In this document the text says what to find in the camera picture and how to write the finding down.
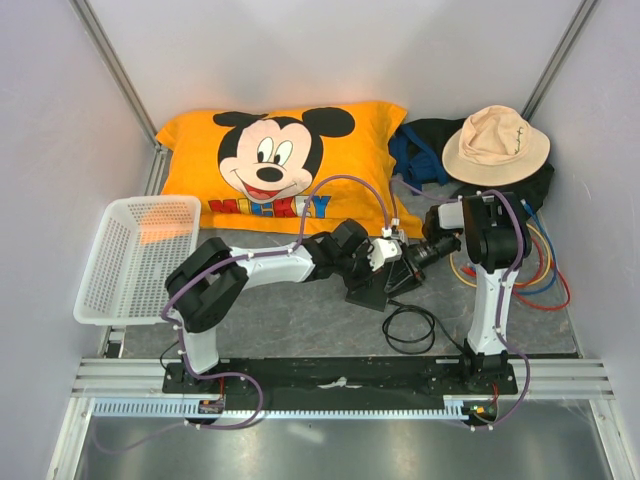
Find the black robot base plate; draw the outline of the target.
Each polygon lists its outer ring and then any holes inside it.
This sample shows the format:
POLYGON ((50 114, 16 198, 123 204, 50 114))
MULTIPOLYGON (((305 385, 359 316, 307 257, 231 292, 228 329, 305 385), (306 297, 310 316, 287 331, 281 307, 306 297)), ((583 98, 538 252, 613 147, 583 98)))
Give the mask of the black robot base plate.
POLYGON ((287 393, 371 387, 382 391, 424 392, 431 395, 513 395, 518 386, 513 366, 499 359, 495 366, 474 369, 460 356, 374 356, 318 358, 223 359, 214 374, 236 372, 238 378, 203 380, 192 377, 181 362, 167 365, 162 391, 167 394, 236 394, 251 376, 264 392, 287 393))

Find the black TP-Link network switch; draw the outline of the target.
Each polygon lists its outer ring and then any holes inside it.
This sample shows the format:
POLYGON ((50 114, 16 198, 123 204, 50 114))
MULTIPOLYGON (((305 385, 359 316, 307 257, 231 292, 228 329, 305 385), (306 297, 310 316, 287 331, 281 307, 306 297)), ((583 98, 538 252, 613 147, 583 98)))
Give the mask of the black TP-Link network switch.
POLYGON ((385 265, 378 272, 380 273, 380 291, 377 295, 364 295, 361 300, 346 300, 347 303, 363 307, 366 309, 383 312, 387 306, 388 295, 384 292, 384 286, 388 277, 390 265, 385 265))

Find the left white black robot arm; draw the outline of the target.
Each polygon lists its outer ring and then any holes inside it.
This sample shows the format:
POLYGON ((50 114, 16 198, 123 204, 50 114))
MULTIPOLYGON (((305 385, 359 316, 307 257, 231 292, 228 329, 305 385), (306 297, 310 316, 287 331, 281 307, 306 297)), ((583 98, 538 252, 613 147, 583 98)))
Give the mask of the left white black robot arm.
POLYGON ((185 382, 198 393, 218 385, 217 327, 243 292, 333 275, 357 288, 383 268, 388 245, 386 239, 370 239, 352 219, 274 248, 231 247, 219 237, 205 241, 165 280, 169 302, 163 318, 178 329, 185 382))

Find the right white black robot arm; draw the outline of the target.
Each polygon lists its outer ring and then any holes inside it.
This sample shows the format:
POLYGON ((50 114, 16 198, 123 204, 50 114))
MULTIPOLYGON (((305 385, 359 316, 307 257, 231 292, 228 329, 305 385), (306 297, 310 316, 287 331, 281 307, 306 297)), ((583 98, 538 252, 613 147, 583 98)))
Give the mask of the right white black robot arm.
POLYGON ((424 240, 408 245, 397 228, 374 242, 373 267, 397 261, 408 276, 400 284, 420 283, 427 266, 462 246, 476 269, 472 324, 456 359, 427 362, 427 385, 435 393, 515 394, 509 363, 507 322, 510 295, 523 260, 532 248, 522 203, 513 193, 489 190, 431 207, 424 240))

